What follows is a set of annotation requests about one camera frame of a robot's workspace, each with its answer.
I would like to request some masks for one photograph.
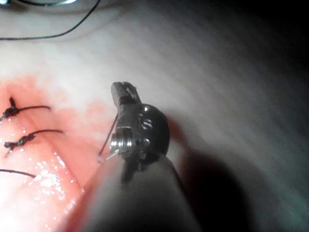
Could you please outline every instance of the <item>blood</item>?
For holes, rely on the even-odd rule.
[[[38,85],[38,80],[29,76],[0,82],[0,111],[10,107],[10,97],[18,108],[51,107],[28,109],[0,123],[0,168],[37,175],[32,179],[0,173],[0,231],[53,231],[76,206],[100,166],[97,155],[113,122],[110,109],[102,101],[91,102],[84,111],[59,108],[68,97],[60,89],[54,91],[58,96],[47,89],[47,83]],[[5,142],[44,129],[65,133],[40,133],[4,158]]]

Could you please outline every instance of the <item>surgical suture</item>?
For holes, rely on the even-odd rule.
[[[4,120],[5,118],[8,117],[12,117],[12,116],[16,116],[17,114],[19,114],[19,112],[24,111],[24,110],[29,110],[29,109],[38,109],[38,108],[46,108],[46,109],[51,109],[49,106],[47,105],[36,105],[36,106],[28,106],[28,107],[24,107],[24,108],[20,108],[18,109],[16,107],[16,103],[14,98],[10,97],[10,104],[11,107],[7,108],[4,112],[3,112],[3,116],[0,117],[0,122],[2,120]]]
[[[61,130],[37,130],[35,132],[32,132],[28,135],[24,135],[22,136],[18,141],[16,142],[5,142],[4,143],[4,147],[5,148],[9,148],[10,150],[8,151],[8,153],[6,154],[6,157],[9,156],[10,153],[12,153],[12,151],[14,150],[15,147],[18,147],[18,146],[23,146],[25,145],[27,142],[30,142],[32,141],[36,134],[39,134],[39,133],[44,133],[44,132],[58,132],[58,133],[63,133],[63,131]]]
[[[30,176],[32,178],[36,177],[36,175],[30,174],[30,173],[16,171],[16,170],[10,170],[10,169],[0,169],[0,172],[2,172],[2,173],[15,173],[15,174],[20,174],[20,175],[26,175],[26,176]]]

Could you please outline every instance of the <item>metal ring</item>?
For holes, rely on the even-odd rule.
[[[22,2],[24,4],[29,4],[33,6],[64,6],[71,3],[76,2],[77,0],[65,0],[65,1],[59,1],[59,2],[47,2],[47,3],[39,3],[39,2],[33,2],[33,1],[27,1],[27,0],[18,0],[19,2]]]

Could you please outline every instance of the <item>eye surface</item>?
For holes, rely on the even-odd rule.
[[[61,33],[89,2],[1,6],[0,37]],[[168,157],[204,221],[226,231],[248,216],[259,231],[309,231],[308,45],[298,26],[215,3],[102,1],[66,36],[1,41],[0,108],[13,96],[51,111],[4,119],[0,155],[33,131],[65,133],[38,134],[1,159],[0,168],[39,177],[0,173],[0,231],[50,231],[70,211],[99,166],[114,81],[131,82],[168,117]]]

